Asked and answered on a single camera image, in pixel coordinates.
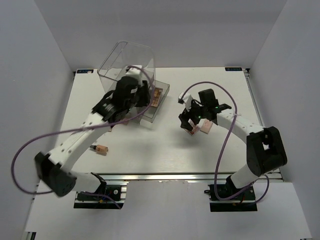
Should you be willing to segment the foundation bottle near front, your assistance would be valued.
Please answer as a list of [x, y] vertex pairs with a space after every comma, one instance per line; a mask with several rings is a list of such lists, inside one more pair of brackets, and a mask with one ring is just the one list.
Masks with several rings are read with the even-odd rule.
[[103, 156], [105, 156], [109, 151], [109, 148], [107, 146], [103, 146], [103, 145], [91, 145], [89, 147], [89, 149], [94, 151], [95, 153], [97, 153], [99, 155], [103, 155]]

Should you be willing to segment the pink makeup box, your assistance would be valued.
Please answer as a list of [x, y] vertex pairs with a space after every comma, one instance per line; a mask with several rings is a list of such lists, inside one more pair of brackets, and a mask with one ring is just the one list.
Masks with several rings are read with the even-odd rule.
[[205, 133], [205, 134], [209, 134], [211, 128], [213, 126], [213, 122], [212, 121], [209, 121], [208, 119], [205, 119], [201, 128], [200, 128], [200, 131], [202, 133]]

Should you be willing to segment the smoked acrylic drawer organizer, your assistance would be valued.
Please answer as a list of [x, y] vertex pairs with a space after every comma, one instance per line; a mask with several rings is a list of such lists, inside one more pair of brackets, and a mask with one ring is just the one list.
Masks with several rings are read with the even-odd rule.
[[[154, 72], [147, 71], [146, 73], [151, 79], [151, 82], [154, 86], [154, 92], [152, 94], [152, 87], [150, 86], [148, 79], [146, 76], [140, 72], [139, 70], [135, 68], [129, 68], [128, 72], [125, 73], [125, 76], [130, 77], [140, 77], [141, 81], [147, 81], [149, 86], [149, 93], [150, 93], [150, 107], [140, 116], [135, 118], [133, 121], [136, 123], [140, 123], [141, 120], [148, 121], [150, 123], [153, 123], [156, 119], [157, 114], [159, 113], [159, 110], [161, 109], [161, 106], [168, 95], [168, 92], [170, 90], [170, 85], [161, 81], [156, 80], [156, 75]], [[134, 107], [132, 110], [129, 111], [128, 117], [136, 116], [137, 114], [144, 111], [146, 107]]]

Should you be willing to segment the aluminium front rail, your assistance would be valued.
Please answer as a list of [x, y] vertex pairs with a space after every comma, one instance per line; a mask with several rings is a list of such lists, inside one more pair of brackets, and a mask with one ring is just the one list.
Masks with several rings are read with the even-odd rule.
[[[213, 180], [215, 175], [213, 173], [161, 173], [161, 174], [134, 174], [134, 173], [120, 173], [120, 174], [106, 174], [97, 173], [99, 176], [108, 181], [129, 181], [129, 180], [145, 180], [145, 181], [169, 181], [169, 180]], [[225, 180], [231, 173], [218, 173], [217, 180]], [[271, 181], [283, 181], [280, 172], [268, 173], [267, 176]]]

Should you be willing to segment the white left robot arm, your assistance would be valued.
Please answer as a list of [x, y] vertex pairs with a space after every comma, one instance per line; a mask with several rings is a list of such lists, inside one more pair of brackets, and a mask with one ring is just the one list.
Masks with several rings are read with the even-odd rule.
[[72, 133], [60, 146], [34, 157], [38, 177], [58, 196], [71, 191], [88, 192], [94, 199], [105, 196], [106, 182], [96, 173], [76, 172], [73, 166], [83, 153], [112, 124], [122, 121], [134, 107], [146, 107], [150, 103], [147, 80], [138, 81], [132, 76], [123, 76], [114, 90], [107, 92], [92, 108], [81, 129]]

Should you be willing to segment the long square-pan eyeshadow palette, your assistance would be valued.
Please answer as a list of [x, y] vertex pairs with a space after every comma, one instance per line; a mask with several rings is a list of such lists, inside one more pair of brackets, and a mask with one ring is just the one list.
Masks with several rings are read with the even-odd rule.
[[160, 87], [156, 87], [154, 93], [150, 95], [151, 107], [157, 108], [159, 106], [161, 95], [163, 93], [163, 89]]

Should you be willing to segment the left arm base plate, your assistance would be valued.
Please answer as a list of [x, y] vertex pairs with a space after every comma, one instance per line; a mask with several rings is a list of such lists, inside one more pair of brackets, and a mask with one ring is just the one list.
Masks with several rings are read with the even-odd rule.
[[105, 180], [101, 175], [98, 177], [100, 185], [94, 192], [77, 192], [74, 199], [74, 209], [97, 209], [97, 210], [121, 210], [126, 199], [127, 183], [120, 181]]

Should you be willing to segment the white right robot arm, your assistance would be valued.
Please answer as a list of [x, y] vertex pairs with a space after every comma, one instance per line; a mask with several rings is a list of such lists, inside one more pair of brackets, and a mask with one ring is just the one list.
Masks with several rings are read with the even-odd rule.
[[200, 100], [189, 94], [181, 93], [178, 103], [184, 105], [178, 116], [180, 127], [192, 131], [201, 119], [230, 130], [246, 145], [246, 164], [227, 180], [226, 195], [236, 200], [244, 193], [244, 187], [257, 180], [261, 175], [287, 164], [288, 158], [279, 130], [264, 127], [236, 114], [228, 104], [219, 104], [212, 89], [198, 93]]

